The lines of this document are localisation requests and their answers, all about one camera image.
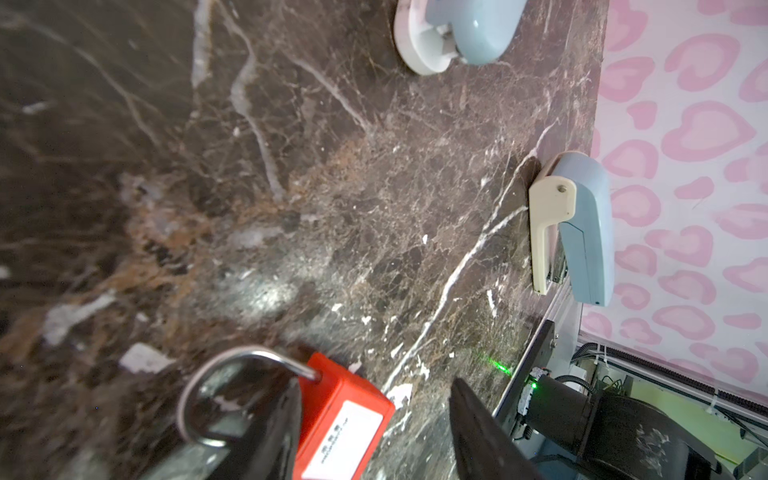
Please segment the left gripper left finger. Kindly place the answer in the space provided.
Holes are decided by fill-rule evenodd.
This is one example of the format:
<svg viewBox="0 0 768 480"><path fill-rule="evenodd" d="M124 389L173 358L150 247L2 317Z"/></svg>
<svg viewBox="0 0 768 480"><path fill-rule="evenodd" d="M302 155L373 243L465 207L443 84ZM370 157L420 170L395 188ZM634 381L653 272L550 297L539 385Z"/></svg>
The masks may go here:
<svg viewBox="0 0 768 480"><path fill-rule="evenodd" d="M250 422L220 447L206 444L191 417L197 390L182 394L177 429L188 444L177 449L145 479L290 479L298 454L302 401L299 382L282 381L262 396Z"/></svg>

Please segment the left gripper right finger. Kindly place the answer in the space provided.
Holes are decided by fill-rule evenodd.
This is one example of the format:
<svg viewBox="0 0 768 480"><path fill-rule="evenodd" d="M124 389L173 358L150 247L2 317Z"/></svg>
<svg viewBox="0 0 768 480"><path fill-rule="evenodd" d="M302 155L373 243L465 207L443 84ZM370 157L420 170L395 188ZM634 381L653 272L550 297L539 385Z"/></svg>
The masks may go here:
<svg viewBox="0 0 768 480"><path fill-rule="evenodd" d="M461 378L451 385L449 418L460 479L531 478L531 463Z"/></svg>

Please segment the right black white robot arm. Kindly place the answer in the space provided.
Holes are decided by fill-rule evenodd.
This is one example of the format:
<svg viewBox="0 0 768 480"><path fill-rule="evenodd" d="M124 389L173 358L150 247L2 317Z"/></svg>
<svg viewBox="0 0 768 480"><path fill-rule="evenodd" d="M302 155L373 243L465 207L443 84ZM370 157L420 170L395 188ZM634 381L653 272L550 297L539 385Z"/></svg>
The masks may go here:
<svg viewBox="0 0 768 480"><path fill-rule="evenodd" d="M583 394L544 375L526 385L525 424L567 452L538 455L587 479L731 479L712 449L661 410L605 391Z"/></svg>

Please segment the red padlock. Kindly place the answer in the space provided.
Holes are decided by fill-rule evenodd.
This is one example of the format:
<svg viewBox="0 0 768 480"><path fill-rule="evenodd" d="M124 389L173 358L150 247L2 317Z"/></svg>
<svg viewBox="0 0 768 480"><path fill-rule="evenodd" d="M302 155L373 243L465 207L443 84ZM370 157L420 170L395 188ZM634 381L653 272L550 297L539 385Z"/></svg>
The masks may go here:
<svg viewBox="0 0 768 480"><path fill-rule="evenodd" d="M204 383L225 366L254 360L278 365L299 382L302 420L295 472L290 479L360 478L395 406L372 383L319 352L307 362L300 362L264 346L232 348L200 367L182 394L192 389L198 394ZM205 443L215 447L233 437L200 432Z"/></svg>

